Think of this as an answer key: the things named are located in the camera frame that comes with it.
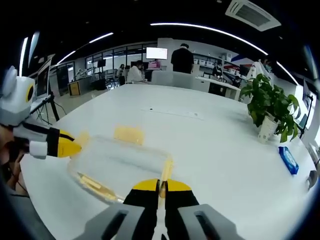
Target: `green leaves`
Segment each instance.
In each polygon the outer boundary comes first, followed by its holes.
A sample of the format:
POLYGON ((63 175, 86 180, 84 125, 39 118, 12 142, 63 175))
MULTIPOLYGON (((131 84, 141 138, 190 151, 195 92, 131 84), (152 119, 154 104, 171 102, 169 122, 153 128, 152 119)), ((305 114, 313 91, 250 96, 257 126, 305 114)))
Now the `green leaves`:
POLYGON ((275 134, 281 134, 281 143, 286 142, 288 136, 292 135, 292 141, 298 135, 298 127, 288 109, 290 106, 294 107, 294 111, 299 108, 294 95, 286 96, 281 87, 272 87, 269 79, 263 74, 257 75, 252 83, 242 88, 240 95, 252 96, 247 108, 257 127, 262 125, 265 116, 270 114, 278 121, 275 134))

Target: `ceiling light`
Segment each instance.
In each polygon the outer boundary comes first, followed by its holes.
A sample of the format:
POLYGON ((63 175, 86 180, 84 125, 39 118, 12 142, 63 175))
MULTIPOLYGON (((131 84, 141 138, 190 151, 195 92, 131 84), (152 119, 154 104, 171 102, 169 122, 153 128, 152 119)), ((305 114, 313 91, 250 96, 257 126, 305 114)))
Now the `ceiling light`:
POLYGON ((20 65, 19 65, 19 77, 22 77, 22 67, 24 65, 25 52, 27 47, 28 38, 26 37, 23 40, 21 55, 20 55, 20 65))
POLYGON ((62 58, 60 61, 58 61, 58 63, 56 65, 59 65, 61 62, 63 62, 67 57, 71 56, 72 54, 74 54, 76 51, 72 51, 70 52, 67 56, 65 56, 64 58, 62 58))
POLYGON ((100 40, 100 39, 103 39, 103 38, 105 38, 105 37, 108 37, 108 36, 110 36, 110 35, 112 35, 112 34, 114 34, 114 33, 113 33, 113 32, 110 32, 110 33, 108 33, 108 34, 106 34, 106 35, 103 35, 103 36, 100 36, 100 37, 98 37, 98 38, 96 38, 96 39, 91 40, 89 43, 92 44, 92 43, 94 43, 95 41, 98 41, 98 40, 100 40))
MULTIPOLYGON (((259 48, 258 46, 254 45, 253 43, 242 39, 241 37, 238 37, 236 35, 233 35, 231 33, 228 33, 226 31, 222 31, 213 27, 208 27, 208 26, 201 26, 201 25, 196 25, 196 24, 189 24, 189 23, 179 23, 179 22, 159 22, 159 23, 151 23, 151 26, 185 26, 185 27, 193 27, 193 28, 198 28, 198 29, 206 29, 206 30, 210 30, 210 31, 214 31, 220 34, 224 34, 227 35, 229 37, 232 37, 234 39, 237 39, 245 44, 250 45, 251 47, 257 49, 258 51, 260 51, 261 53, 263 53, 264 55, 268 55, 268 53, 264 50, 262 50, 261 48, 259 48)), ((292 78, 292 80, 295 82, 295 84, 299 85, 299 83, 297 82, 297 80, 294 78, 294 76, 292 76, 292 74, 285 69, 284 66, 282 66, 278 61, 276 62, 280 68, 282 68, 288 75, 290 78, 292 78)))

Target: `white flower pot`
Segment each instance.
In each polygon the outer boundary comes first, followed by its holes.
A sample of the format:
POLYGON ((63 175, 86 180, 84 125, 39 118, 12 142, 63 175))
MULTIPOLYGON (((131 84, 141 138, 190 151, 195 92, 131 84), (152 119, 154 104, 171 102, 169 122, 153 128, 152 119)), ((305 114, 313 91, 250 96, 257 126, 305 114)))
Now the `white flower pot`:
POLYGON ((275 133, 278 127, 278 124, 275 121, 273 121, 271 118, 272 117, 270 116, 265 116, 261 125, 258 139, 259 139, 259 142, 263 144, 265 144, 269 140, 270 136, 272 136, 275 133))

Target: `floor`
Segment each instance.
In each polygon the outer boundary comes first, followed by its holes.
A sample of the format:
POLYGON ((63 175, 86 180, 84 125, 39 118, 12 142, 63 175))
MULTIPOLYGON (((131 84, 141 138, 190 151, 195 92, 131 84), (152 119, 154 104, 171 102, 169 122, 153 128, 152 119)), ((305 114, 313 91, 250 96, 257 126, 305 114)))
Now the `floor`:
MULTIPOLYGON (((55 105, 57 113, 60 118, 63 118, 66 114, 72 112, 77 107, 105 92, 107 92, 107 90, 93 90, 81 96, 70 96, 69 94, 65 94, 63 96, 55 97, 54 101, 57 103, 55 105)), ((38 122, 42 122, 46 125, 48 124, 47 122, 49 122, 50 124, 54 124, 56 122, 56 118, 50 104, 47 104, 46 107, 42 109, 40 115, 39 112, 35 112, 32 117, 34 119, 37 119, 38 122)))

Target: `man in black shirt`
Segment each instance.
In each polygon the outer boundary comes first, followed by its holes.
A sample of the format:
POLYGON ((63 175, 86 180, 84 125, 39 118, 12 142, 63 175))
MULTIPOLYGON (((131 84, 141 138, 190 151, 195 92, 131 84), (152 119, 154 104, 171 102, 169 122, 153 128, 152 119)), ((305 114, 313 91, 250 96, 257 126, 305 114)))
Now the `man in black shirt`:
POLYGON ((173 71, 191 74, 194 65, 194 55, 188 48, 188 44, 182 43, 180 48, 172 53, 171 63, 173 64, 173 71))

